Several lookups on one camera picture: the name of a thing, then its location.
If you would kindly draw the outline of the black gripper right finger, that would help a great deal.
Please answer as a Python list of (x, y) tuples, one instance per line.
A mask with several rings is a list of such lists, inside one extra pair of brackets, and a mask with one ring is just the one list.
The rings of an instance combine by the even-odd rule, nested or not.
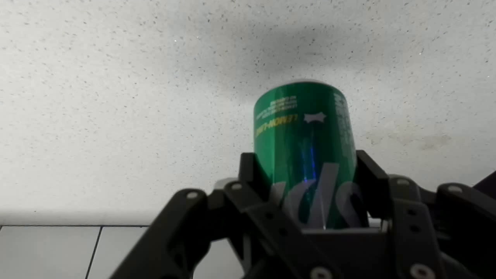
[(496, 279), (494, 174), (435, 190), (387, 174), (364, 150), (356, 176), (365, 209), (385, 222), (398, 279)]

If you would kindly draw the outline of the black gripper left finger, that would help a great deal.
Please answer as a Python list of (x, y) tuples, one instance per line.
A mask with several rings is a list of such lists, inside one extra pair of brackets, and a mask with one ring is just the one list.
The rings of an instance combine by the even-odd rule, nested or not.
[(243, 153), (223, 187), (176, 191), (109, 279), (193, 279), (216, 240), (233, 249), (241, 279), (331, 279), (328, 258), (266, 196), (257, 157)]

